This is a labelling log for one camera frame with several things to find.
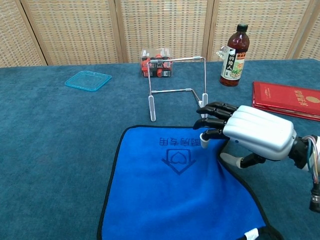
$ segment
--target blue towel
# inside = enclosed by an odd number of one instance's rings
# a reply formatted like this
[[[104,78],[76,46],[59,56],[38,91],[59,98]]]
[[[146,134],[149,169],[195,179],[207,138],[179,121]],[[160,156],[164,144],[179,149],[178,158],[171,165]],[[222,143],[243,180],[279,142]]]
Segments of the blue towel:
[[[226,141],[201,147],[204,130],[133,126],[123,133],[98,239],[282,239],[249,187],[220,161]]]

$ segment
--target transparent tray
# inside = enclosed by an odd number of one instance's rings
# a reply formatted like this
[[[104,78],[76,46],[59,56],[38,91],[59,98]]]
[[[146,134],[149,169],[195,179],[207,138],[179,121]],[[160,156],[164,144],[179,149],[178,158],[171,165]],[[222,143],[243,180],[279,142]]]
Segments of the transparent tray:
[[[95,92],[112,78],[111,75],[93,71],[80,71],[64,84],[68,87]]]

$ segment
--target brown bottle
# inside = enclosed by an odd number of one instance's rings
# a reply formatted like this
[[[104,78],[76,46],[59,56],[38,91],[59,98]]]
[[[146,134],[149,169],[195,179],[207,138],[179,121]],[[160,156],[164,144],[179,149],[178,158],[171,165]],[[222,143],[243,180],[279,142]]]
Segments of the brown bottle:
[[[248,51],[250,40],[246,34],[248,25],[238,24],[236,33],[228,41],[229,53],[223,61],[220,83],[235,87],[239,84],[242,70],[245,64],[246,52]]]

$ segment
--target wicker panel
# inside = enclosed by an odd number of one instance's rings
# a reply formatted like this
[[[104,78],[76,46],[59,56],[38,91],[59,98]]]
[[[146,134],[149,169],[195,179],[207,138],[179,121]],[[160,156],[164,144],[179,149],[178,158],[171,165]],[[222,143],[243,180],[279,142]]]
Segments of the wicker panel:
[[[299,58],[312,58],[320,60],[320,14],[304,44]]]
[[[220,0],[211,60],[227,45],[238,23],[248,24],[248,60],[284,59],[308,7],[309,0]]]
[[[114,33],[118,29],[113,29],[107,0],[23,2],[50,64],[103,64],[119,61]]]
[[[0,1],[0,67],[43,65],[14,0]]]
[[[142,48],[172,48],[175,58],[200,56],[207,0],[121,0],[123,32],[129,62]]]

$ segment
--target red book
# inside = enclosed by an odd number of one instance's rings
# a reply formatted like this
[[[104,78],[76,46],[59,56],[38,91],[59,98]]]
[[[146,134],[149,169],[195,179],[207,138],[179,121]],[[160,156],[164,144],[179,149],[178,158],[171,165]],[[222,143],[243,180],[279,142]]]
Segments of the red book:
[[[320,121],[320,90],[254,81],[252,106],[264,111]]]

